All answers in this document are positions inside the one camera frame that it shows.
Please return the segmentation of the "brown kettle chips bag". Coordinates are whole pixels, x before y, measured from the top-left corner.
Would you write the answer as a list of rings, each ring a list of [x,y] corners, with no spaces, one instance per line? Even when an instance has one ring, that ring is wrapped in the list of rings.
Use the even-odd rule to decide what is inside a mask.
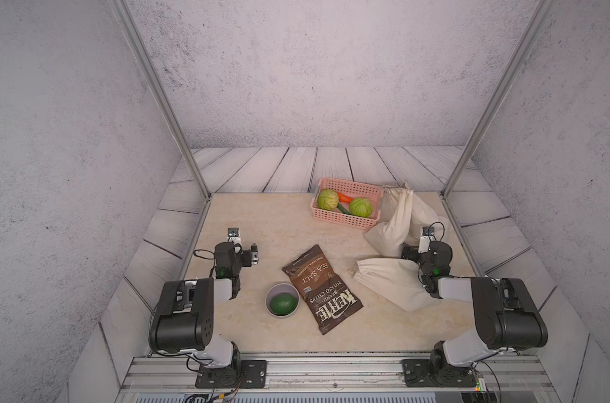
[[[326,335],[364,305],[333,270],[318,244],[282,268]]]

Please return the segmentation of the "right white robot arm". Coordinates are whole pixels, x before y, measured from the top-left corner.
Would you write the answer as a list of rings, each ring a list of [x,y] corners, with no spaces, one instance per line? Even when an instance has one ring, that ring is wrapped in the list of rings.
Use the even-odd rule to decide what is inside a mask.
[[[473,388],[482,391],[479,362],[507,352],[538,349],[548,343],[548,328],[523,280],[451,275],[453,250],[441,241],[406,245],[402,258],[419,264],[423,289],[435,299],[467,302],[474,327],[435,344],[427,359],[405,359],[402,369],[411,388]]]

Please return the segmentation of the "beige cloth bag front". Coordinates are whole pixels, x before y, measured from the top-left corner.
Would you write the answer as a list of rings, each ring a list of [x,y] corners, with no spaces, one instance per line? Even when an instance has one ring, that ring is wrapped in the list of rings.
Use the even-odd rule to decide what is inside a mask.
[[[419,265],[411,260],[359,260],[349,273],[356,282],[406,312],[419,311],[440,302],[425,291],[418,278]]]

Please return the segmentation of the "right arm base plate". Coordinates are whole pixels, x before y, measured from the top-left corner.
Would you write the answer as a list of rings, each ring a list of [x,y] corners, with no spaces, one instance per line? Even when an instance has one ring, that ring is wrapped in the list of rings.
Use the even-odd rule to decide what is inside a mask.
[[[479,385],[472,369],[430,359],[404,359],[402,373],[406,387],[409,388],[475,389]]]

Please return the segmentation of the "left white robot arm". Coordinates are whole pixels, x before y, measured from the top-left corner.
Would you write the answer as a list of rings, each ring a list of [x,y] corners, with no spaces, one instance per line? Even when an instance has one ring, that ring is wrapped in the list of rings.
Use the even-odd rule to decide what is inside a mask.
[[[151,320],[149,346],[162,356],[185,356],[198,364],[197,386],[233,387],[243,377],[237,345],[216,332],[214,307],[234,300],[241,289],[240,272],[256,265],[256,244],[248,250],[228,241],[216,245],[209,276],[166,282]]]

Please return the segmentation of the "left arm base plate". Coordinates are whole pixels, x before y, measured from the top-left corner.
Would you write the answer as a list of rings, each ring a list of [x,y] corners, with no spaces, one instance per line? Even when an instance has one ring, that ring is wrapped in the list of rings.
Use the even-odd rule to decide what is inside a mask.
[[[201,368],[197,371],[197,389],[263,389],[266,386],[266,360],[234,360],[218,369]]]

